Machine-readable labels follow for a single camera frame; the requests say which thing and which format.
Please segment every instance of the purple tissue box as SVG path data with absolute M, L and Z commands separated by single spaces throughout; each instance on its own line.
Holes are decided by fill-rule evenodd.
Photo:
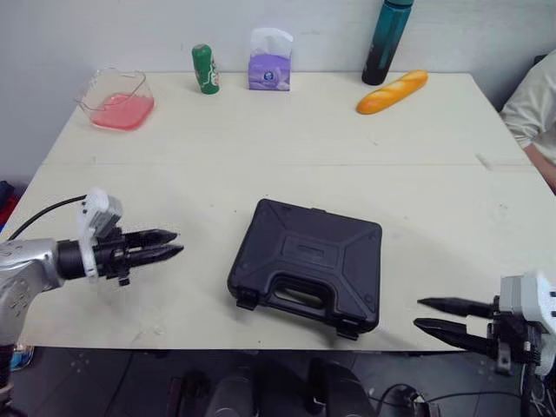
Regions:
M 289 91 L 291 61 L 282 56 L 256 55 L 249 60 L 249 89 Z

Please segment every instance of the tissue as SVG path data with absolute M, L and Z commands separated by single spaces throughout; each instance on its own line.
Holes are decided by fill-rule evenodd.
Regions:
M 275 28 L 259 28 L 251 34 L 249 89 L 289 91 L 294 37 Z

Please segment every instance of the teal water bottle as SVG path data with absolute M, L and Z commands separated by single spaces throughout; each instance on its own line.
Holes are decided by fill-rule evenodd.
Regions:
M 384 1 L 361 77 L 364 83 L 384 83 L 413 4 L 414 0 Z

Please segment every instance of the black cable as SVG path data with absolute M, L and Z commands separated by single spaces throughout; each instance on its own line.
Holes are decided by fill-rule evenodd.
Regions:
M 373 397 L 373 396 L 369 396 L 368 398 L 376 402 L 379 402 L 381 400 L 380 398 Z M 407 404 L 394 404 L 393 402 L 388 402 L 388 401 L 383 401 L 382 404 L 390 407 L 396 407 L 396 408 L 407 408 Z
M 393 384 L 390 387 L 386 388 L 386 390 L 384 391 L 384 393 L 382 393 L 380 399 L 379 399 L 379 403 L 376 405 L 376 415 L 381 415 L 381 409 L 382 409 L 382 405 L 383 404 L 387 404 L 385 402 L 386 397 L 388 396 L 388 394 L 390 394 L 390 391 L 392 391 L 394 388 L 397 387 L 407 387 L 407 388 L 411 388 L 413 389 L 417 394 L 419 393 L 419 391 L 417 391 L 415 388 L 413 388 L 411 385 L 408 384 Z
M 535 367 L 533 363 L 527 363 L 523 369 L 523 386 L 521 388 L 521 417 L 531 416 L 531 392 L 535 377 Z
M 385 401 L 386 396 L 388 395 L 388 393 L 396 387 L 410 387 L 410 388 L 414 389 L 413 387 L 411 387 L 409 385 L 406 385 L 406 384 L 395 384 L 395 385 L 392 385 L 391 387 L 387 388 L 387 390 L 384 392 L 384 394 L 380 398 L 368 397 L 370 400 L 378 401 L 378 403 L 379 403 L 377 408 L 376 408 L 376 415 L 380 415 L 382 405 L 387 405 L 387 406 L 390 406 L 390 407 L 398 407 L 398 408 L 406 408 L 407 407 L 407 404 L 396 404 L 396 403 L 393 403 L 393 402 Z M 468 396 L 468 395 L 483 395 L 483 394 L 486 394 L 486 395 L 489 395 L 489 394 L 508 395 L 510 397 L 521 399 L 521 395 L 515 394 L 515 393 L 508 393 L 507 391 L 477 391 L 477 392 L 469 392 L 469 393 L 456 393 L 456 394 L 441 395 L 439 397 L 431 398 L 430 400 L 427 400 L 427 402 L 435 402 L 435 401 L 439 401 L 439 400 L 446 400 L 448 398 L 464 397 L 464 396 Z
M 131 368 L 131 362 L 133 361 L 133 354 L 134 353 L 135 352 L 131 352 L 129 354 L 128 362 L 125 364 L 125 368 L 123 369 L 122 376 L 120 377 L 120 380 L 118 381 L 118 385 L 116 386 L 116 389 L 114 390 L 114 393 L 110 397 L 110 401 L 108 402 L 108 406 L 106 406 L 106 410 L 104 410 L 104 417 L 108 417 L 110 415 L 110 413 L 112 411 L 112 408 L 114 407 L 114 404 L 116 403 L 116 398 L 117 398 L 118 394 L 120 393 L 120 390 L 122 389 L 123 383 L 125 382 L 125 379 L 128 376 L 129 369 Z
M 474 393 L 456 393 L 456 394 L 441 395 L 440 397 L 431 398 L 430 400 L 427 400 L 427 402 L 435 402 L 435 401 L 445 400 L 447 398 L 453 398 L 453 397 L 464 397 L 467 395 L 483 395 L 483 394 L 508 395 L 510 397 L 521 399 L 521 395 L 515 393 L 508 393 L 507 391 L 477 391 Z
M 16 239 L 26 228 L 30 226 L 31 223 L 35 222 L 39 217 L 46 215 L 48 212 L 57 209 L 58 207 L 65 206 L 66 204 L 71 204 L 72 202 L 80 202 L 81 200 L 84 200 L 85 197 L 86 195 L 79 195 L 78 197 L 73 197 L 68 200 L 64 200 L 62 202 L 57 202 L 56 204 L 52 204 L 51 206 L 42 209 L 37 214 L 32 216 L 24 224 L 22 224 L 14 233 L 12 233 L 11 236 L 8 238 L 8 240 L 13 241 L 14 239 Z

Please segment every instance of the floor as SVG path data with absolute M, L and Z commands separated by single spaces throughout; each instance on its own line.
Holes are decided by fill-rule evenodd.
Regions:
M 395 383 L 412 385 L 428 399 L 444 394 L 506 391 L 519 392 L 520 367 L 514 376 L 493 371 L 493 362 L 477 354 L 380 354 L 308 351 L 171 351 L 143 352 L 103 349 L 38 348 L 30 367 L 14 374 L 14 403 L 29 416 L 165 416 L 172 381 L 193 370 L 207 378 L 206 391 L 179 415 L 203 416 L 209 393 L 224 376 L 239 367 L 273 363 L 269 371 L 277 387 L 302 386 L 311 358 L 319 356 L 352 369 L 367 393 L 380 397 Z M 129 371 L 106 414 L 122 372 Z M 288 374 L 289 380 L 282 380 Z M 272 413 L 306 416 L 301 399 L 273 393 Z M 499 394 L 469 395 L 439 400 L 443 417 L 519 416 L 518 398 Z M 407 415 L 406 410 L 384 406 L 381 417 Z

